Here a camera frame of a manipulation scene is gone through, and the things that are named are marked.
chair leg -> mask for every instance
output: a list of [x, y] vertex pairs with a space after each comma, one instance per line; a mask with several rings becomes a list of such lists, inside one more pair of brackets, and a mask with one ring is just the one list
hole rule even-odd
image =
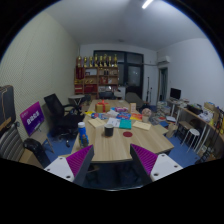
[[196, 135], [194, 136], [193, 141], [191, 142], [191, 145], [190, 145], [190, 147], [188, 148], [187, 152], [190, 150], [190, 148], [191, 148], [191, 146], [192, 146], [192, 144], [193, 144], [195, 138], [196, 138]]
[[185, 138], [184, 138], [184, 140], [183, 140], [181, 146], [184, 144], [184, 142], [185, 142], [185, 140], [186, 140], [186, 138], [187, 138], [187, 136], [188, 136], [188, 133], [189, 133], [189, 131], [187, 132], [187, 134], [186, 134], [186, 136], [185, 136]]
[[195, 146], [194, 146], [194, 151], [196, 151], [196, 146], [197, 146], [197, 144], [198, 144], [198, 142], [199, 142], [199, 139], [200, 139], [200, 135], [198, 136], [197, 142], [196, 142], [196, 144], [195, 144]]

air conditioner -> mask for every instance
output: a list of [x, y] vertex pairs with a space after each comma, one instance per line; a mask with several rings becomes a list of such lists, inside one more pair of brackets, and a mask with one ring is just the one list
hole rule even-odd
[[170, 57], [169, 56], [163, 56], [163, 57], [158, 58], [158, 60], [157, 60], [157, 64], [169, 63], [169, 62], [170, 62]]

bottle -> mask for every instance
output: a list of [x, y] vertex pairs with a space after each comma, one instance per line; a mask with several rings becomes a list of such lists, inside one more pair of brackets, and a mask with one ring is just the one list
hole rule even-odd
[[79, 130], [79, 144], [81, 148], [87, 147], [89, 145], [89, 139], [86, 134], [86, 127], [84, 122], [78, 123]]

purple sign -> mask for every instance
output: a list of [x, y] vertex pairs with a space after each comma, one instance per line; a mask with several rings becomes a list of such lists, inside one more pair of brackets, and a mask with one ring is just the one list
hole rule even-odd
[[30, 136], [44, 121], [44, 115], [40, 103], [36, 102], [20, 114], [23, 125]]

red object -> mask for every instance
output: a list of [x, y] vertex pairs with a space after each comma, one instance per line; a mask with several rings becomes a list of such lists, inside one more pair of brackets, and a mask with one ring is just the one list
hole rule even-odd
[[124, 137], [128, 138], [128, 137], [131, 137], [133, 134], [129, 131], [126, 131], [126, 132], [123, 133], [123, 135], [124, 135]]

